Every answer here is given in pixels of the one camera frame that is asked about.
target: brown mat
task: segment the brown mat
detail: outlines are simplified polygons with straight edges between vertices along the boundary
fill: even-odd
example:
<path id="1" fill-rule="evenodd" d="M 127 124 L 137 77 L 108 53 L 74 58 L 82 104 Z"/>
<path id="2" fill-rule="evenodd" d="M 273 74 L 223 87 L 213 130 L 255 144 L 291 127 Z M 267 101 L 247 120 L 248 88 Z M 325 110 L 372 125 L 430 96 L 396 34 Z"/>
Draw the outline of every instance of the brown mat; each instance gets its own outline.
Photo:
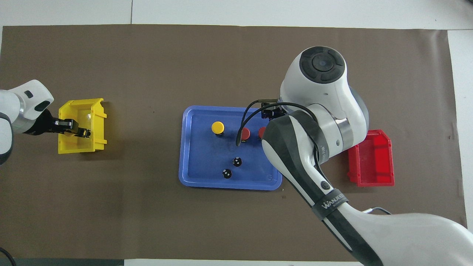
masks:
<path id="1" fill-rule="evenodd" d="M 348 157 L 323 165 L 359 209 L 433 213 L 463 225 L 447 32 L 302 27 L 4 27 L 0 88 L 40 80 L 52 113 L 104 98 L 104 151 L 57 154 L 17 135 L 0 168 L 0 244 L 16 257 L 354 260 L 285 180 L 273 192 L 178 180 L 182 113 L 276 98 L 307 47 L 345 57 L 370 129 L 393 141 L 394 187 L 358 188 Z"/>

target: robotic arm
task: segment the robotic arm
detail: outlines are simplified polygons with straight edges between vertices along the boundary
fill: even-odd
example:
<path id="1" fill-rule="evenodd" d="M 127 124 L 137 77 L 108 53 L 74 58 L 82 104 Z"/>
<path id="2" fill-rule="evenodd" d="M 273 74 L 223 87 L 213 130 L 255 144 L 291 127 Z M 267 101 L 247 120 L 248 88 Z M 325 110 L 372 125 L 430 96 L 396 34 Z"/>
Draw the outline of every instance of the robotic arm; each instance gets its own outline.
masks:
<path id="1" fill-rule="evenodd" d="M 306 108 L 286 106 L 288 115 L 269 122 L 264 153 L 358 261 L 370 266 L 473 265 L 473 234 L 460 224 L 429 214 L 360 212 L 323 175 L 319 165 L 363 141 L 368 130 L 368 111 L 349 87 L 346 62 L 337 51 L 319 46 L 299 54 L 279 101 Z"/>
<path id="2" fill-rule="evenodd" d="M 75 120 L 54 118 L 46 109 L 53 101 L 48 89 L 37 80 L 0 90 L 0 165 L 11 154 L 14 133 L 69 132 L 77 137 L 90 136 L 90 130 L 80 128 Z"/>

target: white floor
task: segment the white floor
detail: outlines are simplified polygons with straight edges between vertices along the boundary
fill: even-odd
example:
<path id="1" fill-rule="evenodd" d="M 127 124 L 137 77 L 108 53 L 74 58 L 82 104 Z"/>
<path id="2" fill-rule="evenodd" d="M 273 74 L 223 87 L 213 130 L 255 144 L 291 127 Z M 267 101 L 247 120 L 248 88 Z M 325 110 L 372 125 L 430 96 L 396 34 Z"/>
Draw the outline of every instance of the white floor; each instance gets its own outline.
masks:
<path id="1" fill-rule="evenodd" d="M 446 29 L 452 58 L 457 127 L 468 227 L 473 231 L 473 4 L 468 0 L 0 0 L 1 26 L 92 24 L 200 24 Z M 126 265 L 164 265 L 126 261 Z M 255 262 L 215 262 L 215 265 Z M 358 263 L 271 262 L 271 265 L 351 266 Z M 172 260 L 172 265 L 210 265 Z"/>

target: plastic bin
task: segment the plastic bin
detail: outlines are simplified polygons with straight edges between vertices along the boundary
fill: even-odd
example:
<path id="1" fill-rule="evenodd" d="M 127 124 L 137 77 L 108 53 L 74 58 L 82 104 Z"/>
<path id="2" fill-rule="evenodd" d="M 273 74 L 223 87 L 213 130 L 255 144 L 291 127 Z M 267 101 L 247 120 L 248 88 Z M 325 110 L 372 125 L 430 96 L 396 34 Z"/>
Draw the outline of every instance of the plastic bin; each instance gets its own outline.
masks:
<path id="1" fill-rule="evenodd" d="M 357 186 L 394 186 L 391 140 L 382 130 L 369 130 L 366 139 L 348 149 L 348 177 Z"/>
<path id="2" fill-rule="evenodd" d="M 68 101 L 59 108 L 60 119 L 74 119 L 80 127 L 90 129 L 90 138 L 75 137 L 70 133 L 58 135 L 58 153 L 92 152 L 103 150 L 107 140 L 104 139 L 104 108 L 100 104 L 104 99 L 87 99 Z"/>
<path id="3" fill-rule="evenodd" d="M 257 108 L 251 108 L 249 114 Z M 269 162 L 258 139 L 258 131 L 268 119 L 257 115 L 246 127 L 249 139 L 239 147 L 235 138 L 245 108 L 224 106 L 190 106 L 183 114 L 179 180 L 186 186 L 275 190 L 282 182 L 282 174 Z M 224 124 L 224 134 L 216 136 L 211 130 L 214 122 Z M 243 160 L 241 166 L 233 159 Z M 222 171 L 233 174 L 224 178 Z"/>

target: black strap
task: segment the black strap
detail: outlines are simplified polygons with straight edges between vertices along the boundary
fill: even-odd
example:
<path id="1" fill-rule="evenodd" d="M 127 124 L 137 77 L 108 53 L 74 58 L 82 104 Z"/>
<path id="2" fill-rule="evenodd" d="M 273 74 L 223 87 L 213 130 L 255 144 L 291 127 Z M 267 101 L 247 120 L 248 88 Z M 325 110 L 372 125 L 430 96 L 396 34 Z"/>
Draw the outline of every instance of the black strap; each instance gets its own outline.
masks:
<path id="1" fill-rule="evenodd" d="M 324 132 L 320 128 L 317 121 L 312 119 L 304 111 L 295 111 L 290 114 L 294 117 L 299 124 L 302 126 L 307 136 L 310 138 L 312 143 L 316 146 L 316 152 L 318 152 L 319 164 L 328 161 L 330 154 L 328 149 L 327 139 L 325 138 Z"/>
<path id="2" fill-rule="evenodd" d="M 319 220 L 323 220 L 335 211 L 338 206 L 347 201 L 348 199 L 340 192 L 340 190 L 334 189 L 312 206 L 312 212 L 315 213 Z"/>

